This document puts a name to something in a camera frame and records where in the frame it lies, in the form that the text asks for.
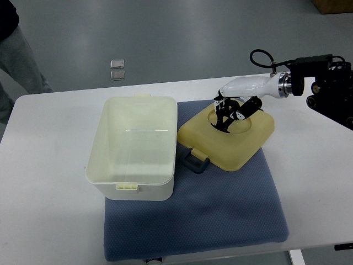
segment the box handle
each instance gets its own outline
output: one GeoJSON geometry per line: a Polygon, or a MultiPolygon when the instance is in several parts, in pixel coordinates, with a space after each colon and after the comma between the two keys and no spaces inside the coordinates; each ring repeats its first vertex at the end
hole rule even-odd
{"type": "Polygon", "coordinates": [[[203,173],[203,172],[206,170],[206,168],[207,168],[208,165],[210,164],[210,159],[209,159],[207,156],[204,157],[205,155],[203,155],[203,157],[204,157],[203,163],[202,163],[200,166],[197,166],[197,165],[195,165],[195,164],[189,162],[189,160],[188,160],[188,157],[191,156],[191,155],[194,156],[194,157],[196,157],[196,156],[194,155],[195,153],[200,154],[201,152],[198,151],[198,150],[196,150],[196,149],[189,149],[188,153],[186,154],[186,156],[185,156],[184,159],[182,160],[182,163],[183,163],[183,165],[184,165],[185,167],[187,167],[188,169],[190,169],[190,170],[193,171],[194,173],[196,173],[196,174],[201,174],[201,173],[203,173]]]}
{"type": "Polygon", "coordinates": [[[129,193],[138,193],[139,187],[138,184],[129,184],[129,183],[117,183],[115,186],[116,190],[123,190],[124,192],[129,193]]]}

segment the white plastic box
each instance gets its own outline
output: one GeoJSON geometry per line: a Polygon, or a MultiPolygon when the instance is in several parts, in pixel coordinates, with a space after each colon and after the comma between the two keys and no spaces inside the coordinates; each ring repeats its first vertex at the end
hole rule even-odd
{"type": "Polygon", "coordinates": [[[177,113],[171,97],[108,99],[87,180],[113,200],[168,199],[174,187],[177,113]]]}

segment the blue fabric pad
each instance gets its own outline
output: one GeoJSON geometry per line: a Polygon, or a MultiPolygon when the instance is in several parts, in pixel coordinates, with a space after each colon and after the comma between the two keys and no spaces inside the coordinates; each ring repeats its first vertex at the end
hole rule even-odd
{"type": "MultiPolygon", "coordinates": [[[[178,103],[178,128],[212,101],[178,103]]],[[[177,144],[173,195],[162,202],[105,202],[108,261],[145,259],[284,242],[288,228],[260,149],[240,170],[210,164],[202,174],[182,165],[177,144]]]]}

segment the black cable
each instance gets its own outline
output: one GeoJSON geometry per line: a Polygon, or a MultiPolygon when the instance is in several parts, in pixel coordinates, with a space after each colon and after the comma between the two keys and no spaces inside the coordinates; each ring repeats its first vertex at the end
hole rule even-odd
{"type": "Polygon", "coordinates": [[[274,60],[274,58],[271,56],[271,54],[270,54],[269,52],[265,51],[265,50],[262,50],[262,49],[253,50],[253,51],[250,53],[250,61],[251,61],[254,65],[259,66],[259,67],[262,67],[262,68],[275,68],[275,67],[279,67],[279,66],[282,66],[282,65],[285,65],[285,66],[286,66],[287,64],[294,62],[294,60],[289,60],[289,61],[274,63],[275,60],[274,60]],[[262,65],[262,64],[260,64],[260,63],[258,63],[258,62],[255,62],[254,59],[253,59],[253,55],[254,55],[254,53],[256,53],[256,52],[261,52],[261,53],[267,55],[267,56],[270,58],[272,64],[271,64],[271,65],[262,65]]]}

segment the person's leg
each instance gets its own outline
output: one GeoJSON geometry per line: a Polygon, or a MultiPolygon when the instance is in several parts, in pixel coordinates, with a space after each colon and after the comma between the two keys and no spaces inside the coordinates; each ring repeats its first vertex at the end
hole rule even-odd
{"type": "Polygon", "coordinates": [[[20,27],[17,27],[10,37],[0,41],[0,68],[29,94],[54,92],[39,71],[20,27]]]}
{"type": "Polygon", "coordinates": [[[7,96],[7,93],[0,83],[0,123],[7,124],[13,105],[13,100],[7,96]]]}

